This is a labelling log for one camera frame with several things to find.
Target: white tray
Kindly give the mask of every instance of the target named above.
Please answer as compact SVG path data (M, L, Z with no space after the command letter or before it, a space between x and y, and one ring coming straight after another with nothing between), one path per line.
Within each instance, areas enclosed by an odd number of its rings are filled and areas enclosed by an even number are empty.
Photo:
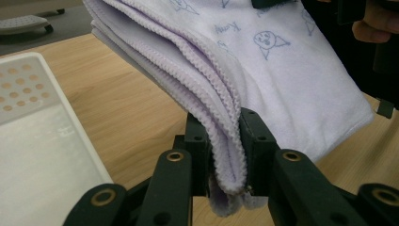
M62 225L112 183L44 58L0 59L0 225Z

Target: finger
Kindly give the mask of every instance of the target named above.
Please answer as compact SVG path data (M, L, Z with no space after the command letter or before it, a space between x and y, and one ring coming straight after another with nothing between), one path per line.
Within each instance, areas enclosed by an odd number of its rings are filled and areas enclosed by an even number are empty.
M363 21L377 30L399 34L399 13L382 8L376 0L367 1Z
M391 33L387 31L377 30L364 21L354 22L352 25L352 31L355 39L373 42L373 43L383 43L387 42L391 38Z

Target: wooden table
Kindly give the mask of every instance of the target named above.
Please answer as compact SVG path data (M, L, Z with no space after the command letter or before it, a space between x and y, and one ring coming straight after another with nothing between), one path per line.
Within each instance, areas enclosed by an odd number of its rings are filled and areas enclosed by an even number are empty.
M39 52L83 124L115 183L131 188L152 175L157 157L183 134L186 113L143 74L92 35L41 46ZM378 101L366 96L376 108ZM365 183L399 188L399 115L375 120L317 166L336 186L357 193ZM200 225L273 225L267 207L217 217L194 199Z

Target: towel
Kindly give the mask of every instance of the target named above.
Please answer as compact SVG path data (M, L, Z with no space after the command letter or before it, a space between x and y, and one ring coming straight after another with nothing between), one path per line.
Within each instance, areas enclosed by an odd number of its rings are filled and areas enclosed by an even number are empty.
M281 148L317 161L373 112L301 2L85 0L93 34L206 128L210 204L228 216L263 206L245 188L238 120L256 111Z

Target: folded towel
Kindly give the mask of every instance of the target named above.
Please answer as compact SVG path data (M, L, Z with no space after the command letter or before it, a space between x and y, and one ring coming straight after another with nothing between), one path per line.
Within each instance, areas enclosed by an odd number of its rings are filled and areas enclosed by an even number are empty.
M260 114L281 148L313 161L373 113L300 2L85 0L93 33L206 128L215 159L214 211L265 199L245 193L241 107Z

